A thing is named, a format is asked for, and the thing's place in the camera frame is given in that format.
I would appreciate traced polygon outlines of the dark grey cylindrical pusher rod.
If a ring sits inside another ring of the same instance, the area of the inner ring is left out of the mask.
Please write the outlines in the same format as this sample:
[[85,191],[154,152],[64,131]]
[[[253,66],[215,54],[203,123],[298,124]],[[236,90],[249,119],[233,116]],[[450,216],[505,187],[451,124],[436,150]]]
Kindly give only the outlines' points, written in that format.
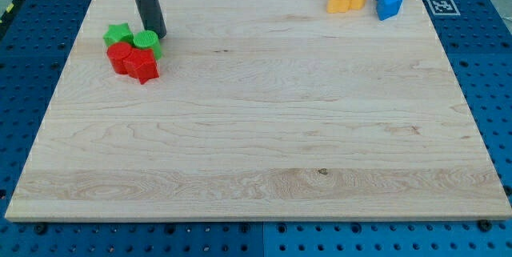
[[152,30],[159,39],[166,37],[167,30],[159,0],[135,0],[145,30]]

